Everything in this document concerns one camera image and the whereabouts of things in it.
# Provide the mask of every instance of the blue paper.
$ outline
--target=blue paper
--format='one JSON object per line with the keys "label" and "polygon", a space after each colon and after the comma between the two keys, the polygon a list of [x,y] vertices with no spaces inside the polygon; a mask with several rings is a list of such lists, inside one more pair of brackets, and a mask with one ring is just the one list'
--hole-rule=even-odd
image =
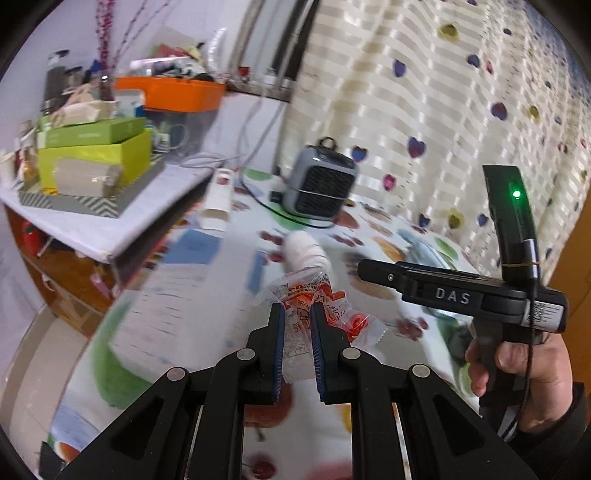
{"label": "blue paper", "polygon": [[210,265],[222,239],[196,230],[187,230],[164,257],[165,264]]}

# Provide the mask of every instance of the jacket sleeve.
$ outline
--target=jacket sleeve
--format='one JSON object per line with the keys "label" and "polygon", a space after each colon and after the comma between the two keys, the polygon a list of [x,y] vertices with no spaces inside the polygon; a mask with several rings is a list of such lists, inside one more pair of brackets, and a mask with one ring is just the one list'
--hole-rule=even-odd
{"label": "jacket sleeve", "polygon": [[573,384],[573,403],[564,417],[540,434],[518,431],[509,445],[540,480],[550,480],[566,463],[582,437],[587,420],[584,386]]}

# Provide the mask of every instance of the lime green box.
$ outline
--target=lime green box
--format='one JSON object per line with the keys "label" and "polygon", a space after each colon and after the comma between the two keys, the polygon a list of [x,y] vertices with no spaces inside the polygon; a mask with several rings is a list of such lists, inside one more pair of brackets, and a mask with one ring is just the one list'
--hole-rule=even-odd
{"label": "lime green box", "polygon": [[41,187],[55,189],[53,170],[60,158],[79,158],[109,165],[121,165],[123,172],[119,187],[125,187],[150,167],[152,152],[151,130],[112,145],[84,145],[79,147],[40,148],[37,151]]}
{"label": "lime green box", "polygon": [[93,124],[69,125],[37,134],[37,148],[111,145],[144,131],[145,118],[113,118]]}

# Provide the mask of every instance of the white cylindrical object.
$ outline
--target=white cylindrical object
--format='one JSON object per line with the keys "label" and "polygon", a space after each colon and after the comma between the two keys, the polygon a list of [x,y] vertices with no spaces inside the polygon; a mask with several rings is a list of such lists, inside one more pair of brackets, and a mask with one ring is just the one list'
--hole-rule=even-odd
{"label": "white cylindrical object", "polygon": [[15,153],[7,153],[0,157],[0,187],[9,189],[16,180],[14,174]]}
{"label": "white cylindrical object", "polygon": [[298,231],[287,235],[283,240],[283,254],[292,270],[322,267],[327,273],[331,271],[326,252],[307,232]]}

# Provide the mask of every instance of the label sticker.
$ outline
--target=label sticker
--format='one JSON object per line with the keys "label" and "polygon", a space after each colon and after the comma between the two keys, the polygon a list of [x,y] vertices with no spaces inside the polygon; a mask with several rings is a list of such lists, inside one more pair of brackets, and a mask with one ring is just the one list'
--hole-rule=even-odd
{"label": "label sticker", "polygon": [[[564,307],[556,305],[555,303],[547,303],[545,301],[534,300],[534,326],[545,332],[556,333],[562,321],[564,314]],[[525,305],[525,313],[521,325],[524,327],[530,326],[530,301]]]}

